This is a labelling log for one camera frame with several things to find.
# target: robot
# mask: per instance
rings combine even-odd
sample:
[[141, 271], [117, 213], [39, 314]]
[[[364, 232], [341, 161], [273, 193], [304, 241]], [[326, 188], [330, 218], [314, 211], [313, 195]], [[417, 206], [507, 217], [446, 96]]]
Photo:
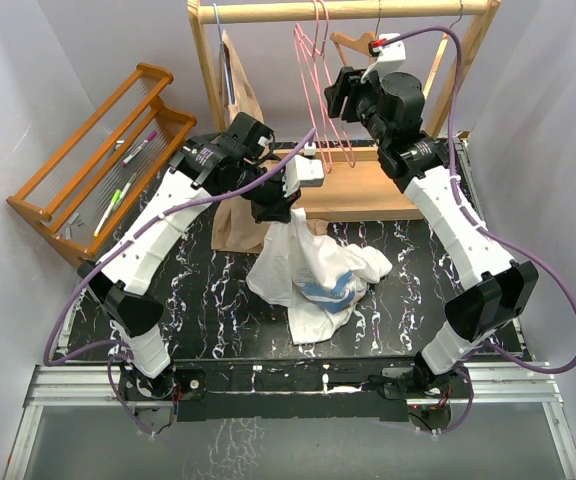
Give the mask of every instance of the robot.
[[[384, 52], [383, 58], [392, 61], [389, 55]], [[324, 93], [330, 118], [360, 122], [366, 128], [378, 147], [383, 172], [419, 208], [459, 273], [464, 291], [447, 302], [445, 320], [435, 338], [416, 353], [410, 371], [396, 379], [381, 379], [382, 388], [425, 392], [445, 385], [484, 339], [522, 313], [538, 272], [532, 262], [517, 262], [464, 218], [451, 194], [446, 153], [438, 140], [421, 130], [425, 103], [421, 82], [410, 74], [388, 70], [392, 65], [384, 62], [369, 70], [343, 67]], [[142, 216], [149, 218], [153, 210], [157, 214], [179, 204], [175, 185], [192, 182], [198, 195], [218, 195], [259, 178], [265, 173], [261, 163], [273, 158], [273, 139], [268, 126], [245, 113], [226, 132], [190, 138], [172, 158], [158, 195], [149, 205], [152, 209]], [[270, 153], [263, 156], [266, 147]], [[251, 200], [256, 221], [288, 222], [302, 184], [318, 185], [322, 180], [323, 171], [315, 163], [297, 157], [244, 197]], [[461, 208], [481, 222], [470, 204], [465, 200], [463, 204], [466, 207]], [[131, 347], [140, 392], [154, 398], [165, 398], [174, 388], [174, 365], [158, 326], [164, 307], [146, 290], [157, 266], [194, 218], [184, 218], [184, 212], [159, 222], [164, 224], [161, 231], [139, 238], [133, 246], [144, 252], [139, 262], [117, 258], [88, 286]], [[93, 268], [87, 262], [78, 273], [85, 277]]]

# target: tan fabric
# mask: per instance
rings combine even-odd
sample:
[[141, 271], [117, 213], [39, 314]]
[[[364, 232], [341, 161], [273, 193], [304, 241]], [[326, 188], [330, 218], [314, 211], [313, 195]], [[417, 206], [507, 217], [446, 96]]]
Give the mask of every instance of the tan fabric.
[[[223, 72], [223, 61], [219, 62], [220, 87], [222, 104], [226, 106], [228, 114], [227, 124], [230, 124], [239, 112], [245, 112], [260, 122], [264, 121], [261, 107], [255, 97], [248, 78], [244, 73], [239, 56], [232, 45], [226, 31], [223, 32], [224, 48], [230, 63], [230, 75], [235, 94], [235, 104], [228, 105], [228, 90]], [[212, 248], [227, 252], [260, 253], [264, 245], [264, 237], [269, 223], [255, 223], [250, 209], [250, 201], [242, 197], [231, 198], [221, 202], [215, 213], [212, 226]], [[324, 235], [328, 222], [323, 220], [309, 220], [308, 227], [315, 235]]]

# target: marker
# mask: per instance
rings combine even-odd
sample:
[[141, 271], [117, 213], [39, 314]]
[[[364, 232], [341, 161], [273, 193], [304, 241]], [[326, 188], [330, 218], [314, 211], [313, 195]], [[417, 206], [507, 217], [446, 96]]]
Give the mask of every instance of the marker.
[[144, 140], [143, 142], [141, 142], [136, 148], [133, 149], [132, 152], [130, 152], [128, 154], [128, 156], [126, 158], [124, 158], [121, 162], [121, 164], [125, 167], [126, 165], [128, 165], [128, 163], [135, 158], [139, 152], [141, 152], [141, 149], [144, 148], [146, 145], [148, 145], [148, 142], [152, 142], [155, 137], [157, 136], [157, 131], [155, 130], [154, 132], [152, 132], [150, 135], [148, 135], [148, 137], [146, 138], [146, 140]]
[[119, 205], [121, 205], [121, 202], [124, 201], [124, 198], [126, 197], [126, 194], [128, 193], [128, 190], [130, 190], [130, 187], [132, 186], [132, 184], [135, 182], [135, 179], [137, 178], [137, 174], [133, 173], [130, 176], [130, 179], [128, 180], [128, 183], [126, 184], [126, 186], [124, 186], [124, 189], [121, 191], [121, 194], [119, 195], [119, 200], [117, 200], [117, 203], [115, 203], [115, 206], [112, 208], [112, 211], [114, 212], [115, 210], [117, 210], [119, 208]]
[[113, 207], [119, 201], [120, 195], [121, 195], [121, 190], [119, 190], [119, 189], [115, 190], [115, 194], [112, 196], [112, 200], [110, 200], [110, 204], [108, 205], [108, 208], [106, 208], [106, 211], [104, 212], [103, 217], [101, 217], [101, 221], [99, 222], [99, 225], [97, 225], [97, 228], [95, 229], [95, 233], [93, 234], [95, 236], [95, 238], [97, 238], [99, 236], [99, 232], [101, 231], [101, 227], [103, 227], [104, 223], [106, 223], [106, 220], [108, 220], [108, 217], [110, 217], [110, 214], [112, 213]]

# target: black marble table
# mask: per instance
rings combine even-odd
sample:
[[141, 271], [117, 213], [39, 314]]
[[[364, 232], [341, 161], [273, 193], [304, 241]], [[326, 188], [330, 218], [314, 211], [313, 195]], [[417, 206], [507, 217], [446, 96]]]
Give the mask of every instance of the black marble table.
[[[126, 224], [154, 190], [151, 185], [144, 192]], [[295, 346], [286, 309], [268, 305], [246, 285], [257, 256], [210, 249], [215, 210], [211, 206], [195, 220], [150, 285], [149, 292], [166, 307], [161, 328], [173, 359], [411, 356], [432, 340], [444, 321], [445, 302], [460, 292], [453, 263], [425, 221], [331, 223], [328, 234], [338, 242], [371, 245], [393, 269], [331, 340]], [[120, 236], [118, 230], [115, 240]], [[76, 309], [68, 349], [109, 337], [119, 334], [86, 295]], [[496, 340], [511, 352], [527, 353], [512, 324]], [[104, 361], [107, 355], [98, 349], [81, 361]]]

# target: gray wall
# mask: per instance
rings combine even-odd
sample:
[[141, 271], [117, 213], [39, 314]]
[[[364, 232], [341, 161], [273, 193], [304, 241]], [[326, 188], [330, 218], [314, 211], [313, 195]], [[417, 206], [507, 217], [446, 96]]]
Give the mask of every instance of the gray wall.
[[[492, 229], [576, 290], [576, 2], [540, 7], [475, 125], [471, 160]], [[544, 277], [522, 323], [538, 358], [562, 365], [576, 351], [576, 323]], [[576, 441], [576, 369], [558, 382]]]
[[0, 1], [0, 477], [75, 274], [5, 203], [92, 112], [34, 0]]
[[[175, 82], [166, 89], [164, 98], [197, 116], [199, 123], [195, 131], [199, 133], [213, 129], [184, 0], [38, 1], [96, 106], [133, 71], [136, 63], [149, 62], [164, 66], [174, 73]], [[265, 1], [226, 0], [217, 4]], [[502, 2], [470, 77], [462, 89], [460, 129], [468, 130], [474, 125], [539, 3], [523, 0]], [[456, 18], [382, 19], [379, 31], [404, 32], [437, 23], [450, 25], [454, 20]], [[462, 33], [468, 22], [469, 18], [464, 18], [455, 26], [455, 30]], [[304, 25], [305, 31], [311, 36], [314, 35], [313, 25]], [[339, 30], [359, 36], [367, 30], [374, 30], [375, 25], [375, 20], [334, 21], [331, 31]], [[277, 131], [280, 139], [301, 138], [309, 130], [310, 122], [297, 70], [292, 41], [293, 27], [293, 22], [225, 27], [233, 38], [265, 120]], [[217, 28], [208, 26], [207, 31], [216, 61]], [[405, 70], [425, 81], [440, 38], [439, 34], [433, 34], [408, 41]], [[328, 48], [330, 72], [336, 77], [341, 62], [330, 42]], [[452, 61], [453, 51], [450, 47], [450, 55], [447, 54], [447, 61], [443, 62], [435, 85], [441, 86]], [[349, 58], [354, 58], [358, 67], [365, 65], [366, 60], [361, 55]], [[436, 88], [431, 92], [428, 107], [434, 105], [438, 91]], [[351, 131], [354, 138], [366, 137], [361, 127], [351, 129], [349, 133]]]

